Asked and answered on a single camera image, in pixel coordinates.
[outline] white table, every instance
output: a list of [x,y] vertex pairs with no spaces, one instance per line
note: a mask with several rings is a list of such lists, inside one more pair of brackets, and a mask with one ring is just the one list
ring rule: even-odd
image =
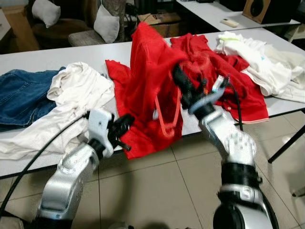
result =
[[[291,51],[305,55],[305,51],[292,45],[291,43],[277,37],[273,33],[262,28],[236,31],[244,37],[260,39],[274,44],[276,48],[282,51]],[[209,40],[211,48],[216,46],[216,37],[220,32],[208,33],[206,38]],[[30,72],[44,70],[55,70],[66,66],[72,62],[82,61],[89,64],[98,72],[106,72],[105,60],[116,60],[127,66],[130,65],[131,42],[103,44],[94,46],[82,46],[64,49],[43,50],[35,52],[21,52],[0,55],[0,75],[12,70],[23,69]],[[277,116],[305,108],[305,104],[281,100],[277,98],[266,98],[269,115]],[[115,100],[112,99],[106,105],[108,109],[116,114]],[[0,133],[0,138],[9,138],[15,136],[21,130],[13,130]],[[198,121],[183,112],[183,135],[198,133]],[[31,170],[43,169],[58,163],[61,155],[51,154],[42,155],[30,167]],[[21,160],[0,160],[0,178],[12,176],[26,166],[30,158],[25,157]]]
[[[176,0],[177,3],[181,4],[183,7],[188,9],[190,12],[197,15],[199,18],[209,23],[219,31],[230,31],[230,30],[242,30],[242,29],[252,29],[259,27],[268,27],[276,25],[293,25],[300,24],[298,21],[291,20],[286,23],[274,23],[274,24],[259,24],[245,16],[242,15],[242,11],[232,11],[225,6],[221,5],[219,2],[215,1],[213,3],[198,3],[196,1],[181,1]],[[235,28],[228,25],[220,23],[222,19],[230,19],[238,22],[239,25]]]
[[10,30],[11,30],[10,24],[6,19],[2,9],[0,9],[0,44],[1,44],[1,40]]

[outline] tile floor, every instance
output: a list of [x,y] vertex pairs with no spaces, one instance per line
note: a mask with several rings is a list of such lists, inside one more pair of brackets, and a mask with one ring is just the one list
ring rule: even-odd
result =
[[[281,229],[305,229],[305,198],[291,193],[305,186],[305,137],[272,165],[275,153],[305,124],[301,112],[246,125],[257,141],[256,164],[261,188],[277,215]],[[101,162],[86,185],[74,229],[106,229],[116,220],[136,229],[211,229],[219,205],[220,156],[199,135],[186,137],[162,152],[128,161],[123,155]],[[32,220],[47,179],[54,170],[29,174],[19,184],[7,211]],[[14,178],[0,180],[0,202]]]

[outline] denim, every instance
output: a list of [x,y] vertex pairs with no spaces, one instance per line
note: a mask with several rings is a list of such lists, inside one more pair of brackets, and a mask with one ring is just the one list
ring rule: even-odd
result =
[[56,107],[47,92],[62,69],[38,73],[12,70],[0,76],[0,132],[30,126]]

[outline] white pillow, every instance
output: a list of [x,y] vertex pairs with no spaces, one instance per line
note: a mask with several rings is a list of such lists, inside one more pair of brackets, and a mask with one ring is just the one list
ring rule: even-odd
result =
[[36,0],[32,7],[34,18],[42,20],[46,27],[55,25],[61,16],[61,7],[48,0]]
[[106,43],[113,43],[119,34],[119,20],[120,17],[112,16],[102,4],[97,11],[93,28]]

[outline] red clothing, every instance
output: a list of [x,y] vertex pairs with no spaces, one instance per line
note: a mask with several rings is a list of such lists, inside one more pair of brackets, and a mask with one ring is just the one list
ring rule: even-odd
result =
[[[231,84],[239,96],[243,123],[267,120],[269,116],[260,87],[248,75],[240,72],[249,64],[240,56],[215,53],[207,42],[204,35],[187,34],[180,38],[171,38],[172,48],[183,50],[188,54],[188,60],[180,64],[183,71],[196,86],[203,78],[208,79],[206,86],[208,91],[211,91],[218,75],[224,77],[230,75]],[[216,104],[224,107],[234,119],[238,120],[237,103],[232,88],[228,87]]]
[[[106,61],[115,84],[119,116],[126,113],[135,116],[130,131],[121,138],[132,146],[130,152],[125,151],[128,159],[162,150],[181,137],[183,120],[178,89],[169,73],[186,58],[184,52],[170,48],[152,27],[140,23],[132,36],[131,68]],[[179,106],[172,137],[165,137],[159,119],[153,119],[157,97],[165,123],[173,122]]]

